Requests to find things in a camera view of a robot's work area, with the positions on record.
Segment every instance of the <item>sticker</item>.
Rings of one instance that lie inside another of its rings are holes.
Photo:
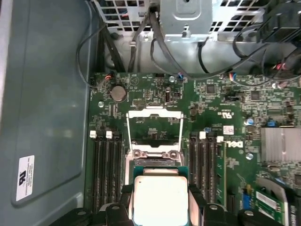
[[[268,206],[272,207],[273,209],[277,210],[277,202],[275,202],[274,200],[271,200],[270,198],[259,192],[256,192],[256,198],[262,201],[263,203],[267,204]]]
[[[234,135],[234,126],[223,126],[222,131],[224,135]]]
[[[34,155],[19,159],[16,201],[32,194]]]

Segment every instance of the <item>screw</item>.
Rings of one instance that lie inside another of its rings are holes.
[[[175,82],[175,77],[173,75],[171,75],[169,78],[168,78],[168,81],[170,83],[174,83]]]
[[[82,215],[85,215],[85,214],[86,214],[85,211],[80,211],[80,212],[77,213],[77,215],[79,215],[79,216],[82,216]]]
[[[100,107],[100,108],[104,107],[104,102],[103,101],[99,101],[98,102],[98,107]]]
[[[214,206],[214,205],[210,205],[209,208],[212,210],[217,210],[217,206]]]
[[[248,216],[254,216],[253,212],[249,211],[249,210],[246,210],[245,214],[248,215]]]
[[[140,152],[139,152],[139,151],[135,151],[135,152],[134,152],[134,156],[135,156],[135,157],[139,157],[139,156],[140,156]]]
[[[171,152],[171,153],[170,153],[170,157],[172,157],[172,158],[177,157],[177,153],[176,153],[176,152]]]
[[[251,153],[251,152],[248,152],[247,154],[246,154],[246,159],[248,159],[248,160],[252,160],[253,159],[253,154]]]

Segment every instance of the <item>capacitor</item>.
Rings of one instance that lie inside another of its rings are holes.
[[[175,77],[173,75],[169,76],[168,81],[170,83],[174,83],[175,82]]]
[[[254,119],[252,118],[247,118],[245,121],[244,121],[244,124],[246,126],[253,126],[254,125]]]
[[[204,131],[205,131],[206,133],[209,133],[209,132],[211,132],[211,128],[210,128],[210,127],[205,127],[205,128],[204,128]]]

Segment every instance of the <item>integrated circuit chip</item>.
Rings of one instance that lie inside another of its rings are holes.
[[[206,85],[206,92],[207,92],[207,94],[215,94],[215,85],[214,84],[207,84]]]
[[[251,100],[260,100],[260,92],[251,91]]]
[[[295,174],[295,185],[301,186],[301,174]]]

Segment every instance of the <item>metal bracket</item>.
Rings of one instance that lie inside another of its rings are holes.
[[[132,118],[137,118],[137,117],[148,118],[151,115],[158,115],[160,118],[176,118],[176,119],[180,120],[179,143],[176,144],[177,145],[176,150],[179,152],[181,149],[184,115],[180,111],[168,111],[167,109],[165,109],[161,106],[148,106],[141,111],[129,111],[127,113],[127,133],[128,133],[128,140],[130,143],[130,151],[131,152],[133,151],[133,144],[132,144],[132,139],[131,139],[131,130],[130,130],[130,121],[129,120]]]
[[[180,120],[179,141],[174,145],[160,145],[159,147],[151,147],[150,145],[138,145],[131,139],[131,128],[129,120],[132,118],[143,117],[148,118],[157,115],[160,118],[176,118]],[[181,153],[181,141],[183,131],[184,115],[180,111],[168,111],[161,106],[149,106],[141,111],[129,111],[127,113],[127,133],[130,150],[126,154],[125,165],[125,185],[129,184],[130,161],[139,158],[159,157],[162,159],[171,159],[184,165],[184,156]]]

